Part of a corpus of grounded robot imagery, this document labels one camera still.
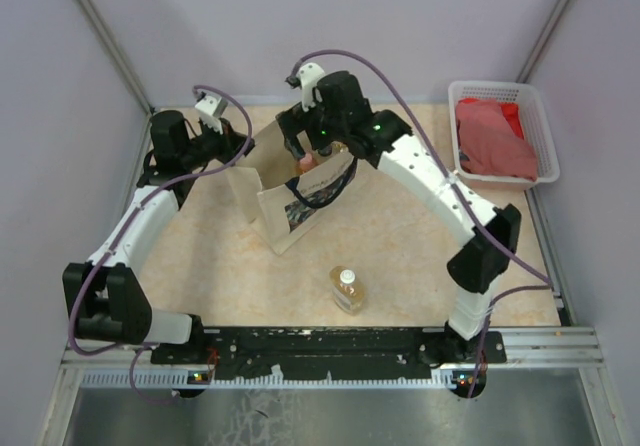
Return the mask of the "orange bottle pink cap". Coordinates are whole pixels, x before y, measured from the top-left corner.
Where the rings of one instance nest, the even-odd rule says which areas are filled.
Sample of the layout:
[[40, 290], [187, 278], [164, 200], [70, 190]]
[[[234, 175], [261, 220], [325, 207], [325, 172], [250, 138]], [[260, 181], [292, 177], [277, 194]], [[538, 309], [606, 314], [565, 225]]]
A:
[[301, 176], [316, 167], [316, 161], [312, 153], [306, 153], [296, 164], [296, 174]]

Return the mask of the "yellow bottle white cap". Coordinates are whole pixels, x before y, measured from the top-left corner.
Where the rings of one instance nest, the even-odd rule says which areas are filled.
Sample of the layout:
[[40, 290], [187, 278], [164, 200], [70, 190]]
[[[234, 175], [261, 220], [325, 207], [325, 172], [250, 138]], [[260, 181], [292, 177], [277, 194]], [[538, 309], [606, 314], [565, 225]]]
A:
[[358, 313], [365, 302], [366, 288], [356, 272], [345, 266], [336, 266], [329, 277], [335, 303], [349, 314]]

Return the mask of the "amber bottle white cap tall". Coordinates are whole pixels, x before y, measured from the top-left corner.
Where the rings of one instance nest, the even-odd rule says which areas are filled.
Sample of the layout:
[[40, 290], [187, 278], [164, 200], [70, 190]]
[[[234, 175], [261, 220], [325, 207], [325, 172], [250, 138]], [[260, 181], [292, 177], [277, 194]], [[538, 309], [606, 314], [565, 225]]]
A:
[[347, 151], [348, 147], [342, 142], [334, 141], [332, 143], [332, 149], [334, 153], [341, 153]]

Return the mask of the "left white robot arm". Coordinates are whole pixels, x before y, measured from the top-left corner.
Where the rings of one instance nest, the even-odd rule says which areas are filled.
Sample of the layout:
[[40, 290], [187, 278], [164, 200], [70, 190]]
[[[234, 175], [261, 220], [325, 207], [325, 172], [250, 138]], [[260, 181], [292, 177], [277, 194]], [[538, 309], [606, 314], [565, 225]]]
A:
[[172, 345], [194, 363], [208, 350], [200, 320], [151, 306], [138, 276], [161, 233], [180, 211], [209, 164], [231, 167], [253, 141], [219, 113], [198, 115], [198, 130], [178, 110], [150, 119], [151, 148], [132, 202], [106, 241], [62, 275], [69, 315], [68, 344], [77, 354], [97, 356], [124, 346]]

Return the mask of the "beige canvas tote bag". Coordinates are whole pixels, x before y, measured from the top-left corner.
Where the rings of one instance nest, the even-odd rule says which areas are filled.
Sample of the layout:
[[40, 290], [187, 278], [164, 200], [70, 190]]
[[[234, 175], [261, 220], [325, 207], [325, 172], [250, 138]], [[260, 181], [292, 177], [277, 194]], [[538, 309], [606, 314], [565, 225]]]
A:
[[362, 184], [355, 158], [347, 151], [314, 154], [316, 167], [296, 174], [297, 161], [284, 146], [273, 121], [254, 136], [249, 154], [226, 171], [245, 220], [275, 254], [281, 255], [322, 216]]

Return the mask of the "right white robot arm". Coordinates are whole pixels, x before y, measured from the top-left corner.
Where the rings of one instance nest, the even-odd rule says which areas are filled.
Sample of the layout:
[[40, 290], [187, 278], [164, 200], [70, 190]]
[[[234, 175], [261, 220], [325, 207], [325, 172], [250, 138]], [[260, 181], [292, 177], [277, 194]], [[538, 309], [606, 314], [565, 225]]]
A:
[[406, 187], [448, 227], [460, 249], [446, 264], [457, 287], [445, 323], [446, 346], [458, 361], [473, 359], [482, 349], [481, 335], [496, 285], [517, 248], [520, 211], [513, 205], [497, 207], [440, 167], [435, 153], [398, 114], [372, 109], [353, 74], [327, 73], [310, 63], [285, 81], [301, 93], [298, 103], [276, 117], [294, 157], [303, 153], [300, 133], [321, 154], [338, 142], [354, 161], [366, 161]]

